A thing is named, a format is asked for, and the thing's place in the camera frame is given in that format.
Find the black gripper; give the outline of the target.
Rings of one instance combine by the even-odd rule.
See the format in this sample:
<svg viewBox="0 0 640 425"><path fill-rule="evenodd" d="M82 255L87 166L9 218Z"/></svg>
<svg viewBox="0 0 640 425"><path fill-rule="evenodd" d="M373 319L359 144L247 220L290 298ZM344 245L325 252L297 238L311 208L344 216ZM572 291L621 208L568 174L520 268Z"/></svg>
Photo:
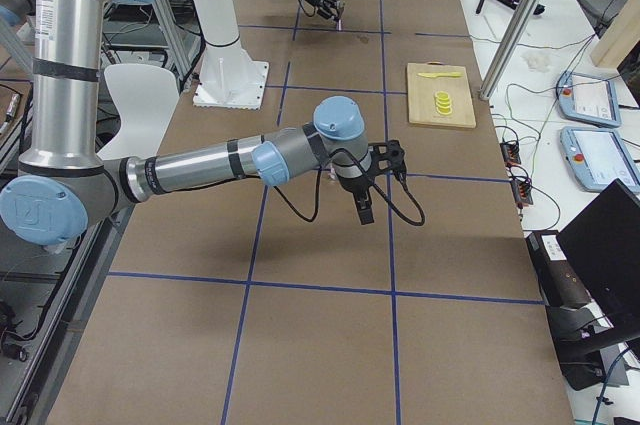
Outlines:
<svg viewBox="0 0 640 425"><path fill-rule="evenodd" d="M361 224L372 224L374 215L372 211L372 201L369 193L370 180L366 175L357 177L345 177L337 175L338 181L344 190L353 194L354 204L358 219Z"/></svg>
<svg viewBox="0 0 640 425"><path fill-rule="evenodd" d="M341 0L304 0L310 5L318 5L316 12L324 19L331 21L340 20L340 7L344 4Z"/></svg>

